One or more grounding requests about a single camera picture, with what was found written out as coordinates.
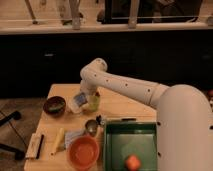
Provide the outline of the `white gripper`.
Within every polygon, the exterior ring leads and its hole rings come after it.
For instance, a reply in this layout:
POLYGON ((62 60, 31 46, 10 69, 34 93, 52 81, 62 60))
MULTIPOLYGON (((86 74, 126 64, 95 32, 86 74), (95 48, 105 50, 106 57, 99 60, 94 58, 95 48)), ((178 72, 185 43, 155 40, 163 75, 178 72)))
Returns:
POLYGON ((73 113, 79 114, 82 112, 82 106, 87 103, 87 95, 83 92, 79 92, 68 101, 68 107, 73 113))

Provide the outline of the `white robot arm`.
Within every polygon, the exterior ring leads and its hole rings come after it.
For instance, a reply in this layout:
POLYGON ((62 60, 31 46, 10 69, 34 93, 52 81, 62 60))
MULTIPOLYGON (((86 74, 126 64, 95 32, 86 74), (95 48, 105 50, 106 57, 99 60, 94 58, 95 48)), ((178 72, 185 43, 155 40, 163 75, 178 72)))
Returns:
POLYGON ((156 110, 157 170, 213 171, 213 110, 197 88, 110 74, 96 58, 80 71, 80 91, 68 102, 74 113, 104 87, 156 110))

